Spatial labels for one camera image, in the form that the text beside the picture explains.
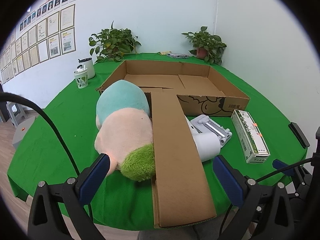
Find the green white medicine box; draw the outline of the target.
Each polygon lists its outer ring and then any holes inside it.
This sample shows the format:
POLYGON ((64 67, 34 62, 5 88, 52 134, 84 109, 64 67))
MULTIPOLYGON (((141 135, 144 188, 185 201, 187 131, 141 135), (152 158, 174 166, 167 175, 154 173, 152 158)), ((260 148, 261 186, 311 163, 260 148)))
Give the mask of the green white medicine box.
POLYGON ((232 123, 241 144, 247 164, 263 164, 270 152, 257 123, 247 111, 234 110, 232 123))

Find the narrow cardboard insert box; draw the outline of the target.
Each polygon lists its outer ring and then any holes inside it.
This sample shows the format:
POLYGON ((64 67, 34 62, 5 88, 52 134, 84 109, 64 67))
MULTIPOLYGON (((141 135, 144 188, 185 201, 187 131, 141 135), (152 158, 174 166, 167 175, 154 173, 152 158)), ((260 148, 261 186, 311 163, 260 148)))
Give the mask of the narrow cardboard insert box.
POLYGON ((200 107, 183 91, 142 90, 149 101, 153 126, 155 227, 177 228, 216 217, 206 174, 185 119, 199 115, 200 107))

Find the pastel plush toy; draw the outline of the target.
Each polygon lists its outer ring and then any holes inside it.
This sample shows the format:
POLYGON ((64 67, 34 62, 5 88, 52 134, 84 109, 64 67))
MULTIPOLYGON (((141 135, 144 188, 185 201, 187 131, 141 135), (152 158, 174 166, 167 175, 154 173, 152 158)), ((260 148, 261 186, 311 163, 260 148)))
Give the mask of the pastel plush toy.
POLYGON ((109 156, 108 175, 118 170, 135 181, 155 175, 150 107, 138 86, 118 80, 107 87, 97 101, 95 122, 94 148, 109 156))

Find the white folding phone stand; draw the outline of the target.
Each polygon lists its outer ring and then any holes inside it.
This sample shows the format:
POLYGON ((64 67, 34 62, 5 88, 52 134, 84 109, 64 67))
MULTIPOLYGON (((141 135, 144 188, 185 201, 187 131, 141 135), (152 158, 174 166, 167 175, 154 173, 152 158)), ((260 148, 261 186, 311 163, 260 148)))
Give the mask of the white folding phone stand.
POLYGON ((190 123, 201 133, 214 133, 218 137, 221 147, 225 146, 232 137, 230 129, 220 126, 207 115, 201 114, 193 118, 190 123))

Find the grey round bin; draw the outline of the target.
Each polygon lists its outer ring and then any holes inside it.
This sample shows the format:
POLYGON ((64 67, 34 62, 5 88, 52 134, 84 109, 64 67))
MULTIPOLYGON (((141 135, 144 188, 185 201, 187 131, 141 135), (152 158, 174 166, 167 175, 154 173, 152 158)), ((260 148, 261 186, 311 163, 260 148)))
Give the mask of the grey round bin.
POLYGON ((19 144, 21 143, 24 136, 26 135, 26 133, 28 132, 29 128, 32 126, 35 120, 36 117, 32 116, 31 118, 24 120, 17 126, 14 137, 12 139, 12 145, 14 149, 18 148, 19 144))

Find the grey plastic stool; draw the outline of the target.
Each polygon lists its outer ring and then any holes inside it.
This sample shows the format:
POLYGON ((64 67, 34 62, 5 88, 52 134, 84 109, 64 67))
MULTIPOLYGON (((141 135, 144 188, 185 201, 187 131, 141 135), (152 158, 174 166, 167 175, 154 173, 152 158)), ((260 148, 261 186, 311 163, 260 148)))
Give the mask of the grey plastic stool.
POLYGON ((12 124, 17 128, 18 121, 22 118, 25 119, 27 116, 23 107, 20 104, 14 102, 7 102, 6 107, 12 124))

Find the large cardboard tray box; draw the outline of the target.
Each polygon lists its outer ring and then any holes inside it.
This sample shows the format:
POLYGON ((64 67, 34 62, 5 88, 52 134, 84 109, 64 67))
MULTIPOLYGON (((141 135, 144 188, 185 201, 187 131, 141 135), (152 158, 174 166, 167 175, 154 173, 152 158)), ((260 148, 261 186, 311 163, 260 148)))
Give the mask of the large cardboard tray box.
POLYGON ((145 93, 175 94, 187 116, 229 117, 245 110, 249 97, 208 65, 188 62, 125 60, 102 83, 102 93, 118 80, 129 81, 145 93))

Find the leaf pattern paper cup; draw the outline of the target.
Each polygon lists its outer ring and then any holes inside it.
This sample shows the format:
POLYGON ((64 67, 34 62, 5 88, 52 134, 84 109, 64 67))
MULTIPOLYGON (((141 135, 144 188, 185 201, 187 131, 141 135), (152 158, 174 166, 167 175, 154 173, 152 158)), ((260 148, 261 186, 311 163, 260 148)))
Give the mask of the leaf pattern paper cup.
POLYGON ((87 68, 85 65, 81 64, 77 66, 76 70, 73 72, 74 78, 79 89, 85 88, 88 86, 88 74, 87 68))

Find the white mug with lid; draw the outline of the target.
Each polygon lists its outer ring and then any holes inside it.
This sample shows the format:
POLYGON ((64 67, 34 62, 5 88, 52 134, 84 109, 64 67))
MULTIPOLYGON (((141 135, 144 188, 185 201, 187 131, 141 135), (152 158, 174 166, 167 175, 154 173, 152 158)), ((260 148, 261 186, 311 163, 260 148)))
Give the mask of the white mug with lid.
POLYGON ((77 70, 87 69, 88 79, 92 79, 95 77, 95 70, 93 66, 92 58, 78 59, 79 65, 77 66, 77 70))

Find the right potted green plant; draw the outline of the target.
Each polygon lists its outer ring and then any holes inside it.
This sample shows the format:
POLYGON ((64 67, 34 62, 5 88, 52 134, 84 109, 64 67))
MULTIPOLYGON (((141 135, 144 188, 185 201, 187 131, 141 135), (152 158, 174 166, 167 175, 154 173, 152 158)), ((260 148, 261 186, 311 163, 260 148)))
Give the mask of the right potted green plant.
POLYGON ((192 44, 193 48, 189 50, 191 55, 210 64, 220 65, 227 44, 219 35, 213 35, 207 29, 207 26, 202 26, 199 31, 189 31, 182 35, 192 44))

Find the potted green plant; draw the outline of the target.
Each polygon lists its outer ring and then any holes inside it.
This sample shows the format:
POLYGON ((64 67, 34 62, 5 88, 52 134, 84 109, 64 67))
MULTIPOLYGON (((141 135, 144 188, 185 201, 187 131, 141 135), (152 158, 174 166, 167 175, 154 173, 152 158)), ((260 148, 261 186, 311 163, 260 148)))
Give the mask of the potted green plant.
POLYGON ((192 44, 193 48, 189 50, 191 55, 210 64, 220 65, 227 44, 219 35, 213 35, 207 29, 207 26, 202 26, 199 31, 189 31, 182 35, 192 44))
POLYGON ((88 44, 89 54, 96 56, 96 63, 107 60, 121 62, 124 60, 124 55, 137 53, 137 48, 141 46, 138 36, 133 35, 130 29, 114 28, 113 23, 110 28, 92 34, 88 38, 88 44))

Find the left potted green plant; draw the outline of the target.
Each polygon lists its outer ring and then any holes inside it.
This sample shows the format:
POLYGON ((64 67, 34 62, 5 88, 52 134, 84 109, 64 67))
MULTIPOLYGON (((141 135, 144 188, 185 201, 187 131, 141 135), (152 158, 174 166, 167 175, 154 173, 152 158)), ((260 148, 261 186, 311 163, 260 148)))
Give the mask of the left potted green plant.
POLYGON ((138 36, 133 35, 130 29, 114 28, 113 23, 110 28, 92 34, 88 38, 88 44, 89 54, 96 56, 96 63, 107 60, 121 62, 124 60, 124 55, 137 53, 137 48, 141 46, 138 36))

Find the colourful packet on table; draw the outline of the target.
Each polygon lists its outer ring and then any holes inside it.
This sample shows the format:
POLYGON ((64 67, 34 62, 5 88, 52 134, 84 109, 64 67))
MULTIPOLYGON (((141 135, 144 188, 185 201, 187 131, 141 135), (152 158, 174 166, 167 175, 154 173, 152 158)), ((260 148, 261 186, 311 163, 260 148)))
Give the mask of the colourful packet on table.
POLYGON ((188 59, 189 56, 186 54, 172 53, 171 51, 160 52, 159 55, 167 56, 173 59, 188 59))

